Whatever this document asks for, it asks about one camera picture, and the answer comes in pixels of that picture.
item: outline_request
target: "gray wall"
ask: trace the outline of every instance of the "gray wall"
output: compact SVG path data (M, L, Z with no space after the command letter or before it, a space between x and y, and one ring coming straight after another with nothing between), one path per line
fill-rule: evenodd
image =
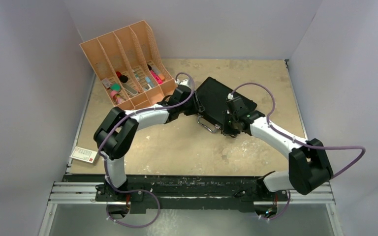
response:
M0 0L0 235L38 233L92 70L62 0Z
M140 20L164 58L286 59L322 0L65 0L83 39Z
M332 186L345 234L378 235L378 0L324 0L289 69L309 136L366 146ZM357 154L329 152L333 169Z

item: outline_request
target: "black mounting base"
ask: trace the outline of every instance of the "black mounting base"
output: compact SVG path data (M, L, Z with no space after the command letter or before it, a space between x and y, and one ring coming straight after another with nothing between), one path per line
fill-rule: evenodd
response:
M66 175L66 182L104 182L96 186L96 201L124 202L125 194L116 193L104 180L104 175ZM127 175L121 190L145 189L159 199L162 209L233 209L240 212L256 212L265 215L269 208L275 209L273 201L287 200L286 193L266 191L262 177L236 176L164 176ZM147 193L132 193L130 213L145 213L146 209L157 209L152 196ZM254 202L269 202L255 206Z

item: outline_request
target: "small white box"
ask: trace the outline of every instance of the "small white box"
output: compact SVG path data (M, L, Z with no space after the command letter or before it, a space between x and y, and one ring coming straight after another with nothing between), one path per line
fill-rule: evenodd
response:
M93 164L99 156L97 156L97 151L92 151L82 147L75 147L70 157Z

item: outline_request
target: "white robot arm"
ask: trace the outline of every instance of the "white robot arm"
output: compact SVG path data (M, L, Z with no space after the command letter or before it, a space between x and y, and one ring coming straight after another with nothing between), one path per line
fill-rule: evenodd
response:
M120 108L115 107L110 111L94 135L94 140L98 146L111 131L114 124L126 115L134 113L123 122L119 132L114 132L109 137L102 149L103 154L108 157L106 160L107 169L113 186L119 188L126 182L124 155L128 152L136 131L152 125L171 122L177 119L180 113L185 115L196 114L197 108L194 108L196 102L192 99L187 102L187 105L176 109L159 109L164 108L164 105L170 106L185 99L187 96L182 96L182 94L187 94L187 88L187 86L179 85L167 104L156 104L153 106L153 108L156 108L155 110L136 113L136 111L122 111ZM226 123L222 128L223 133L238 134L245 132L265 141L289 161L289 170L272 172L263 179L263 183L269 192L296 190L306 195L333 176L325 151L310 150L278 134L270 128L263 113L249 111L239 97L230 99L227 101L227 105L228 111L225 118ZM304 138L295 137L274 123L272 125L303 143L322 146L322 143L317 139L307 141Z

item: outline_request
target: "purple cable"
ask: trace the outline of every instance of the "purple cable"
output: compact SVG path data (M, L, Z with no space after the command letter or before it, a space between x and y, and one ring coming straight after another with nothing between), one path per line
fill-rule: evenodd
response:
M363 147L363 146L338 146L338 147L335 147L335 146L327 146L327 147L319 147L319 146L311 146L311 145L308 145L306 143L303 143L301 141L298 141L296 139L294 139L293 137L281 132L280 130L276 129L270 122L270 115L275 111L275 108L276 108L276 102L275 102L275 98L272 94L272 92L270 92L270 90L268 88L266 88L265 86L261 85L261 84L258 84L258 83L254 83L254 82L248 82L248 83L244 83L242 85L239 85L238 87L236 87L233 92L231 92L231 95L233 95L235 93L235 91L239 88L241 88L242 86L245 86L245 85L257 85L261 88L263 88L264 90L266 90L266 92L270 95L270 97L272 98L272 110L267 114L266 116L266 120L267 120L267 123L269 124L270 128L273 129L273 131L275 131L276 133L282 135L283 137L287 138L287 139L291 139L294 143L298 143L304 147L307 147L307 148L310 148L310 149L317 149L317 150L353 150L353 149L360 149L361 152L360 154L354 159L352 160L348 165L346 165L344 168L342 168L340 171L338 171L337 173L335 173L333 175L333 178L341 175L344 171L348 170L351 166L353 166L354 164L356 164L357 161L359 161L363 155L366 153L366 148ZM287 203L286 205L284 206L283 210L278 214L278 215L281 215L282 213L284 213L284 211L286 210L287 206L289 205L289 202L290 202L290 192L288 192L288 199L287 199Z
M128 119L130 116L133 116L133 115L136 115L138 113L141 113L141 112L147 112L147 111L154 111L154 110L169 110L169 109L172 109L172 108L175 108L175 107L179 107L183 104L185 104L187 101L189 101L189 99L193 96L193 93L195 91L195 88L194 88L194 84L195 84L195 81L193 80L192 76L190 76L189 74L185 73L185 72L179 72L177 75L176 75L176 80L177 80L177 77L179 75L186 75L189 77L189 80L192 84L192 88L191 88L191 91L190 91L190 94L189 96L181 103L178 103L176 105L173 105L173 106L168 106L168 107L157 107L157 108L153 108L153 107L149 107L149 108L144 108L144 109L141 109L141 110L138 110L138 111L135 111L134 113L131 113L131 114L128 114L126 115L124 118L122 118L113 128L112 130L108 133L108 135L106 136L106 138L102 141L102 143L100 144L99 148L98 148L98 155L100 155L100 152L102 151L103 149L103 146L105 146L106 142L108 141L108 138L111 137L111 135L115 132L115 130L120 127L120 125L126 120ZM104 167L105 167L105 173L106 173L106 178L107 178L107 182L108 184L112 187L113 190L115 190L116 192L118 193L133 193L133 192L145 192L145 193L148 193L150 194L155 200L156 200L156 203L157 203L157 214L156 216L154 217L154 219L152 221L150 221L149 223L145 224L145 225L130 225L130 224L127 224L127 223L123 223L121 221L117 221L116 219L114 219L110 214L109 214L109 211L108 211L108 208L107 208L107 211L106 213L108 214L108 218L110 220L112 220L113 222L117 223L117 224L120 224L120 225L123 225L123 226L127 226L127 227L130 227L130 228L144 228L144 227L147 227L151 224L153 224L158 216L160 215L160 202L158 201L158 198L150 191L147 191L147 190L144 190L144 189L136 189L136 190L129 190L129 191L121 191L119 189L117 189L113 184L112 184L112 181L111 181L111 177L109 176L109 173L108 173L108 165L106 163L106 157L104 155L102 155L102 157L104 158Z
M281 210L281 212L279 214L275 215L275 217L269 218L269 220L274 220L274 219L278 218L279 216L281 216L286 211L287 207L289 206L289 203L290 203L290 191L287 190L286 205L284 205L283 209Z

